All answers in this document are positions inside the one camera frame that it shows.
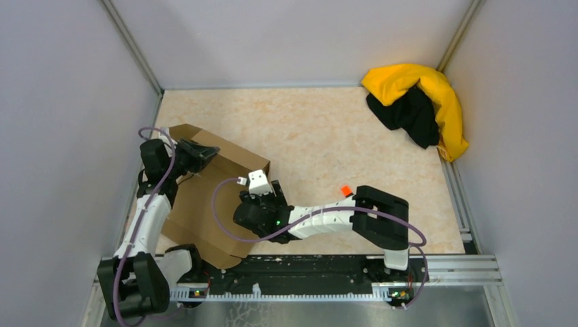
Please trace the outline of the brown cardboard box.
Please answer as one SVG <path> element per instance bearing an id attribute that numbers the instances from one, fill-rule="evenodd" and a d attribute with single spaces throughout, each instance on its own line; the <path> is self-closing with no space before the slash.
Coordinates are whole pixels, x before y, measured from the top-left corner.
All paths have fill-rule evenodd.
<path id="1" fill-rule="evenodd" d="M 240 264 L 256 235 L 233 221 L 244 190 L 236 179 L 257 170 L 269 172 L 269 159 L 194 125 L 175 125 L 168 131 L 175 140 L 220 150 L 206 168 L 179 185 L 162 234 L 178 245 L 195 245 L 200 257 L 216 268 Z"/>

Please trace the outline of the orange black marker pen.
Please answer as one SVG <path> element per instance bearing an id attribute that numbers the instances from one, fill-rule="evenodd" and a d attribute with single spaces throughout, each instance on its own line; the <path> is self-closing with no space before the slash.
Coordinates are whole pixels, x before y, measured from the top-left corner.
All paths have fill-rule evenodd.
<path id="1" fill-rule="evenodd" d="M 345 198 L 353 195 L 353 191 L 348 185 L 344 185 L 340 189 Z"/>

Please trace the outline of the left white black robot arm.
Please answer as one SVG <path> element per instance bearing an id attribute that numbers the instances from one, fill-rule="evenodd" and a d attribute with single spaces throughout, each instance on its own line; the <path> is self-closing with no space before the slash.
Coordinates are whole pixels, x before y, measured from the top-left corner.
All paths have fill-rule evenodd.
<path id="1" fill-rule="evenodd" d="M 97 278 L 108 314 L 122 326 L 165 312 L 170 289 L 183 277 L 195 282 L 204 263 L 193 244 L 172 247 L 156 256 L 155 249 L 176 200 L 178 180 L 201 172 L 219 153 L 217 146 L 190 140 L 151 139 L 140 145 L 143 169 L 138 175 L 137 209 L 120 247 L 97 267 Z"/>

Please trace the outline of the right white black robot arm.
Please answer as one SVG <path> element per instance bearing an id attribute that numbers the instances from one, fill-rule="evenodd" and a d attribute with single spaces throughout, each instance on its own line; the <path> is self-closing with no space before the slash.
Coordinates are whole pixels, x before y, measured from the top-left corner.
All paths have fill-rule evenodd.
<path id="1" fill-rule="evenodd" d="M 353 231 L 384 252 L 384 273 L 401 281 L 410 272 L 409 204 L 406 200 L 362 185 L 338 202 L 291 206 L 279 181 L 268 191 L 240 193 L 233 221 L 259 238 L 286 244 L 318 234 Z"/>

